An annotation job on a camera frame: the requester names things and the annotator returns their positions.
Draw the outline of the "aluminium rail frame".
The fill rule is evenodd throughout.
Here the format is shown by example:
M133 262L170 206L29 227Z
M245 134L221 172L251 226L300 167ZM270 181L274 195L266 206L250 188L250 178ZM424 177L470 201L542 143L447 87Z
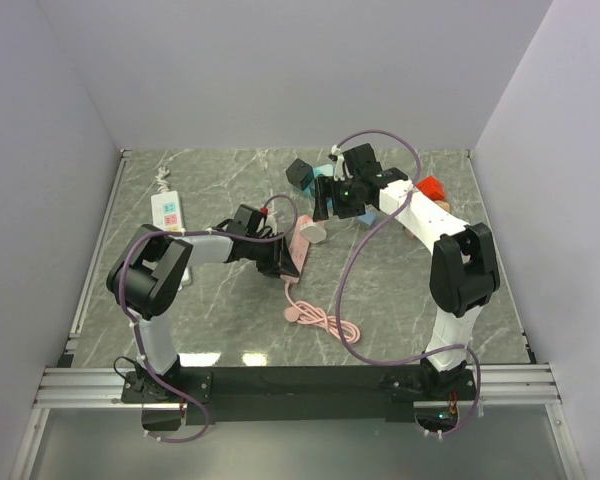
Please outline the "aluminium rail frame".
M120 154L114 184L107 203L95 251L65 351L54 368L47 368L36 393L33 408L42 415L52 409L142 409L149 412L184 413L187 404L174 398L171 403L158 401L146 393L135 391L111 368L77 368L71 364L74 354L84 342L85 319L95 300L98 269L103 264L106 243L113 237L113 213L128 172L137 165L139 153L124 149ZM550 405L560 401L551 368L547 364L487 364L482 367L482 389L479 402L488 405Z

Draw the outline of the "red cube socket adapter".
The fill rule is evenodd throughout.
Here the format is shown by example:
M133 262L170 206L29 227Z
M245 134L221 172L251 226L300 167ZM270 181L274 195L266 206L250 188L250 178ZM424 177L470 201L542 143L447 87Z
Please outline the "red cube socket adapter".
M417 189L431 201L445 201L443 184L434 176L428 176L417 183Z

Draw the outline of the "black cube socket adapter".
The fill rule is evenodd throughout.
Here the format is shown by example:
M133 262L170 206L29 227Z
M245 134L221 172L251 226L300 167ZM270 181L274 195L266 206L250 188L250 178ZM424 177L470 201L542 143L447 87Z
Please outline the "black cube socket adapter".
M294 188L304 191L314 181L313 167L300 158L296 158L285 170L287 181Z

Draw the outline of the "pink power strip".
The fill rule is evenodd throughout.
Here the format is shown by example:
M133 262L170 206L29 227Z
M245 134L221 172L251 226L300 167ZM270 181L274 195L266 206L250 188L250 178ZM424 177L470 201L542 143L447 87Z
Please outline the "pink power strip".
M310 223L308 215L299 217L289 245L291 259L299 274L302 273L309 252L310 242L301 234L301 228Z

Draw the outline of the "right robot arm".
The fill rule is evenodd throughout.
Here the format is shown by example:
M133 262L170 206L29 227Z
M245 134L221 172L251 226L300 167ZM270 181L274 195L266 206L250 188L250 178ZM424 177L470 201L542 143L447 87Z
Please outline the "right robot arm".
M440 399L466 365L466 348L483 307L500 287L499 268L490 228L469 224L446 212L397 168L384 169L368 143L329 154L330 176L314 180L312 219L358 217L368 206L411 232L431 254L429 290L436 303L434 328L420 361L419 387Z

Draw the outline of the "white power strip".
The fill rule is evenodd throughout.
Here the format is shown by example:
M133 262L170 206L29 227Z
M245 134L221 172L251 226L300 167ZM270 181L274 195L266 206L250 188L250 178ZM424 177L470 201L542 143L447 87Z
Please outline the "white power strip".
M159 192L151 196L152 223L165 231L184 229L184 216L179 194L176 191Z

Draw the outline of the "beige cube socket adapter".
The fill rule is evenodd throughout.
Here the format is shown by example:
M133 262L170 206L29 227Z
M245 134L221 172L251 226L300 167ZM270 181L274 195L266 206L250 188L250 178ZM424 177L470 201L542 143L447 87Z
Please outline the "beige cube socket adapter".
M451 212L451 206L445 202L445 201L436 201L436 204L443 209L445 212L450 213Z

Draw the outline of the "teal triangular power strip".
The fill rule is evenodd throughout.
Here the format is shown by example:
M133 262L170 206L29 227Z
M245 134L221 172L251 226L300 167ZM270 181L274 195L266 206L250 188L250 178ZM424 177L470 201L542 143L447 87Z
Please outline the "teal triangular power strip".
M323 164L313 168L313 180L311 183L303 190L303 193L309 196L310 198L315 198L315 180L318 177L322 176L332 176L334 173L334 165L333 164Z

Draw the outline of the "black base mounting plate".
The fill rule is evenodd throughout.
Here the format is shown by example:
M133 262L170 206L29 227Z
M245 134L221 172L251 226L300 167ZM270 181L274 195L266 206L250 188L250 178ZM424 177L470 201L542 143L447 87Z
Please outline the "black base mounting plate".
M144 407L144 427L177 422L383 419L412 423L418 402L469 401L477 381L461 366L438 373L426 363L381 367L183 367L168 391L141 368L125 376L121 401Z

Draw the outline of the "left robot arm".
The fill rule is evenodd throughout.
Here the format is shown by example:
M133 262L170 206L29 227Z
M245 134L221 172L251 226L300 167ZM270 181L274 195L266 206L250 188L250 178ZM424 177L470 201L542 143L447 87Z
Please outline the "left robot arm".
M106 287L130 314L144 389L156 401L180 388L180 358L166 312L189 267L250 260L268 277L300 276L284 236L256 224L226 219L200 232L167 233L143 224L109 271Z

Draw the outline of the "white plug adapter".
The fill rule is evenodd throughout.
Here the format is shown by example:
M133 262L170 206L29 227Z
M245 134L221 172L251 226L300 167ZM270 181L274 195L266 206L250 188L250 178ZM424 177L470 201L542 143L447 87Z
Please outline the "white plug adapter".
M327 232L323 225L309 221L300 227L300 234L310 244L319 244L327 238Z

